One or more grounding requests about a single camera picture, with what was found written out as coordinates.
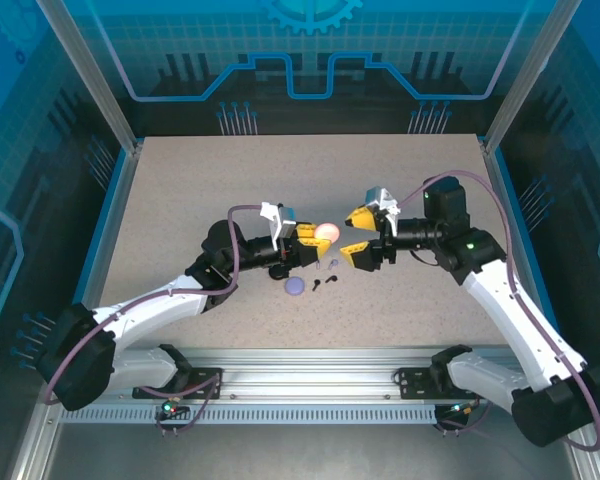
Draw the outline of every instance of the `small purple object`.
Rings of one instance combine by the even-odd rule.
[[[300,277],[291,277],[285,282],[284,289],[289,295],[300,295],[304,292],[304,280]]]

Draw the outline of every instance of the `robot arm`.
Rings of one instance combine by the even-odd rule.
[[[36,369],[47,382],[78,342],[112,315],[117,318],[84,343],[60,376],[53,391],[64,407],[77,410],[107,390],[140,385],[166,392],[183,390],[190,383],[191,366],[175,348],[161,345],[139,351],[127,347],[159,328],[222,304],[235,291],[226,290],[236,259],[239,271],[269,268],[278,278],[293,268],[316,262],[331,245],[328,240],[314,239],[315,225],[296,222],[290,208],[265,202],[260,214],[269,221],[271,235],[246,240],[234,223],[237,254],[233,252],[229,223],[222,220],[209,229],[202,242],[203,253],[193,265],[163,287],[93,311],[81,304],[65,309],[34,358]],[[221,290],[226,293],[213,294]]]
[[[465,192],[458,180],[447,177],[423,195],[425,218],[396,220],[397,202],[386,189],[369,190],[366,204],[354,210],[346,223],[378,231],[380,238],[344,247],[343,256],[355,268],[374,271],[384,259],[395,263],[398,250],[433,251],[438,264],[489,314],[524,372],[496,365],[459,345],[432,358],[430,373],[438,390],[449,392],[456,387],[488,399],[510,412],[522,433],[538,446],[591,422],[574,379],[511,294],[506,254],[489,233],[470,226]],[[600,366],[587,365],[517,282],[518,294],[580,373],[600,407]]]

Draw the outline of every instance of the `tabletop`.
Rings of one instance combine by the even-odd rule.
[[[182,319],[139,345],[178,347],[352,348],[504,344],[486,313],[450,274],[406,252],[396,265],[355,270],[339,248],[377,234],[345,227],[365,192],[386,187],[401,200],[449,169],[487,177],[475,135],[320,135],[149,137],[133,179],[101,305],[160,287],[201,253],[209,227],[236,204],[284,203],[299,221],[333,222],[341,236],[321,268],[298,268],[304,294],[285,293],[266,269],[241,273],[239,288],[220,307]],[[488,194],[469,179],[472,225],[504,246],[503,227]],[[402,218],[422,217],[420,198]],[[256,211],[234,220],[246,238],[269,234]],[[423,258],[432,260],[428,252]],[[331,271],[332,259],[339,264]],[[324,283],[331,275],[337,282]],[[322,284],[311,291],[314,280]]]

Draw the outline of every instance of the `glass panel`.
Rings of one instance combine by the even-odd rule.
[[[582,2],[502,143],[558,324],[600,362],[600,0]]]
[[[553,4],[68,3],[140,135],[482,134]]]
[[[119,150],[35,2],[0,2],[0,478],[40,385],[42,317],[72,302]]]

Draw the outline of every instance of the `gray floor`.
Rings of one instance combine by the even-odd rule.
[[[163,439],[146,426],[69,425],[48,480],[573,478],[560,442],[536,448],[491,413],[490,440],[431,426],[201,426]]]

